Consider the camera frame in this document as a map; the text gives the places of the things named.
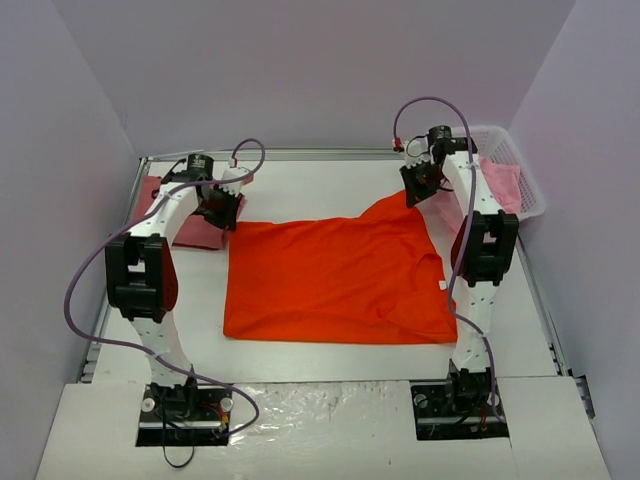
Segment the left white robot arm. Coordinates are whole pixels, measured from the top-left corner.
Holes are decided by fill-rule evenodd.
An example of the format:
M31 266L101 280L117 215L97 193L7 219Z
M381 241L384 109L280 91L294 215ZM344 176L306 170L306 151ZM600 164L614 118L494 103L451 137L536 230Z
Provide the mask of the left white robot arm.
M161 179L144 212L147 218L105 248L109 304L130 322L142 346L149 350L152 398L165 401L179 418L195 415L202 395L195 379L188 375L193 366L181 346L173 317L179 288L171 246L186 220L195 216L221 230L233 231L244 199L241 189L250 179L249 170L233 161L225 168L221 184L199 184L210 180L212 173L211 157L188 155L184 170L172 170ZM198 185L178 188L186 183Z

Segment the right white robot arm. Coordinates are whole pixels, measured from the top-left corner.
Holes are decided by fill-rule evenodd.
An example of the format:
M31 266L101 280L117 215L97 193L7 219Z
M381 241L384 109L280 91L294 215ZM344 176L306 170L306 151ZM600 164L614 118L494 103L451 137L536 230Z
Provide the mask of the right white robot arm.
M466 295L450 303L458 339L443 398L450 410L465 413L495 387L486 340L498 287L512 263L519 219L492 193L470 136L455 137L441 125L410 141L396 137L394 150L404 157L400 174L409 208L436 195L447 182L464 214L451 247L448 289L459 281Z

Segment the orange t shirt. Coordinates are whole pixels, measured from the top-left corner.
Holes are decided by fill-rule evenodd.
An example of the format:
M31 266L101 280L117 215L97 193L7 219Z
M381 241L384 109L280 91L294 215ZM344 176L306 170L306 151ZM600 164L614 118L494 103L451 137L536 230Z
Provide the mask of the orange t shirt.
M228 338L366 345L457 339L441 257L402 192L354 218L242 222L228 252Z

